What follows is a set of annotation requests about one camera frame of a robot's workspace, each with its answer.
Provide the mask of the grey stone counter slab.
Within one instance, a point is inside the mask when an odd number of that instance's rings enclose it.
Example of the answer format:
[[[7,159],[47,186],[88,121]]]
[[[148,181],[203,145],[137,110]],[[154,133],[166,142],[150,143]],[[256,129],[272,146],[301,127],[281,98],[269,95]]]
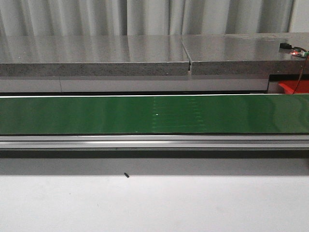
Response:
[[[179,36],[8,36],[1,76],[183,76]]]

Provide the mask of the green conveyor belt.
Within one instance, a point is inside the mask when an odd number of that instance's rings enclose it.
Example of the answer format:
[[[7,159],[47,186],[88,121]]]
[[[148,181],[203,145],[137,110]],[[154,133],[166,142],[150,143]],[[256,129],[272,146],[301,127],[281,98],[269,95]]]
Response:
[[[309,97],[294,95],[2,98],[2,135],[308,133]]]

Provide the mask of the red plastic bin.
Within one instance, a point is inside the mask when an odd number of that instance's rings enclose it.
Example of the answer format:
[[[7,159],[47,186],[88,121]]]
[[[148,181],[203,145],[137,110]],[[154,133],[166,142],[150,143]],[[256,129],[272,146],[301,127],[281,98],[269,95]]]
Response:
[[[278,84],[285,94],[307,94],[309,92],[308,80],[300,81],[299,84],[294,80],[280,81]]]

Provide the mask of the black plug connector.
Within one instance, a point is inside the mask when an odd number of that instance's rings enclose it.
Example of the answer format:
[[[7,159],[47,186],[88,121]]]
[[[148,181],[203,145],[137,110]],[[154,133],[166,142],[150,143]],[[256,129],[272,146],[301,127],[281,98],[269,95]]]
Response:
[[[280,48],[281,49],[288,49],[291,50],[292,49],[292,45],[289,43],[280,43]]]

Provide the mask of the grey pleated curtain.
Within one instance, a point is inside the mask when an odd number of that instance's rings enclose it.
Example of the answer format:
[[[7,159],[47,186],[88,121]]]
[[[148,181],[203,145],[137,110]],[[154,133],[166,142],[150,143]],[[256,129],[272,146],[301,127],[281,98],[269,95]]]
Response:
[[[293,0],[3,0],[2,36],[288,32]]]

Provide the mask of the aluminium conveyor side rail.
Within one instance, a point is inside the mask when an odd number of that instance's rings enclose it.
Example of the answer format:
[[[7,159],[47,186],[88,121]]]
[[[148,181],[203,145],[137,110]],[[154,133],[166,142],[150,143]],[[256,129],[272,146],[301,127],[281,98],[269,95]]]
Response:
[[[307,150],[308,135],[2,136],[2,149],[274,149]]]

